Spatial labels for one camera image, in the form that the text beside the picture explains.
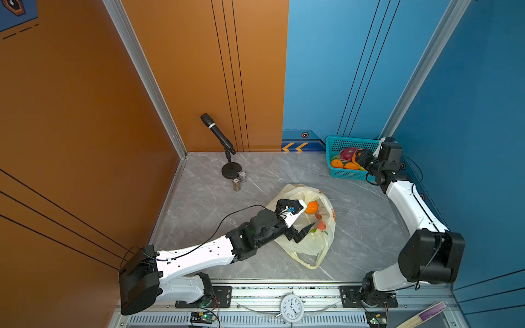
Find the pink dragon fruit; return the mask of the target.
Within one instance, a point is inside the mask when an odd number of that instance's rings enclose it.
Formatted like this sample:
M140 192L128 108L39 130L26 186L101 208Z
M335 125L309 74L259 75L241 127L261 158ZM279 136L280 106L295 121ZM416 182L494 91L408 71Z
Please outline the pink dragon fruit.
M340 152L338 152L336 155L332 156L331 160L333 161L337 159L339 161L342 161L343 163L351 162L357 150L358 148L356 147L345 148L341 150Z

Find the yellowish printed plastic bag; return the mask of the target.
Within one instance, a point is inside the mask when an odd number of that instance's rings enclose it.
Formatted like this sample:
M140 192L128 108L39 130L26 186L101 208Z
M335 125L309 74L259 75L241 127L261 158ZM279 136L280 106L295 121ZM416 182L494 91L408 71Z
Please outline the yellowish printed plastic bag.
M276 243L299 264L307 269L317 269L326 257L333 241L336 230L336 214L328 197L319 189L307 187L304 184L287 184L277 196L267 205L268 209L275 209L279 199L317 201L319 211L314 215L302 213L294 223L297 230L308 224L315 223L313 229L300 242L288 241L279 238Z

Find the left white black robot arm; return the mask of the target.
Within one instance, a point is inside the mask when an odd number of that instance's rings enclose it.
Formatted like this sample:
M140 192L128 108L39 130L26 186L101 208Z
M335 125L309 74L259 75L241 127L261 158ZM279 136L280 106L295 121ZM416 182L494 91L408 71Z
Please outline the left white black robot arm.
M249 222L201 245L172 251L140 248L119 270L121 315L137 314L157 301L208 305L215 294L205 269L251 258L281 236L299 243L310 227L297 230L293 224L307 207L301 200L279 200L275 210L263 208Z

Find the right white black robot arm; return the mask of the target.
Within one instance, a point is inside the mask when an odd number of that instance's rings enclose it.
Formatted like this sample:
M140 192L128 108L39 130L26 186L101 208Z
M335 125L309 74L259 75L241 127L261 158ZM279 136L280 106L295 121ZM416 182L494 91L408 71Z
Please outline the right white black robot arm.
M425 204L402 155L402 147L388 137L376 150L359 149L354 156L393 204L410 236L397 263L363 278L357 298L369 307L387 306L397 291L418 290L422 283L454 283L466 247L463 236L451 232Z

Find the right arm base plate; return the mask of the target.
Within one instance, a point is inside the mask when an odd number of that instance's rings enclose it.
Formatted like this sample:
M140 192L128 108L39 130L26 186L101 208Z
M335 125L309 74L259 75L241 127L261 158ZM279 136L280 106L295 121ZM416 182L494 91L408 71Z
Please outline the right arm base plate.
M363 291L361 286L339 287L344 308L397 308L399 303L393 292Z

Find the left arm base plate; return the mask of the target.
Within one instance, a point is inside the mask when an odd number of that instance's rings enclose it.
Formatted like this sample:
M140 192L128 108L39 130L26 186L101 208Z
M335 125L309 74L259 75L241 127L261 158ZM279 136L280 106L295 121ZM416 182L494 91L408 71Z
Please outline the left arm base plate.
M213 293L203 296L202 299L194 303L177 301L176 308L206 308L206 309L223 309L229 308L232 301L232 286L213 285Z

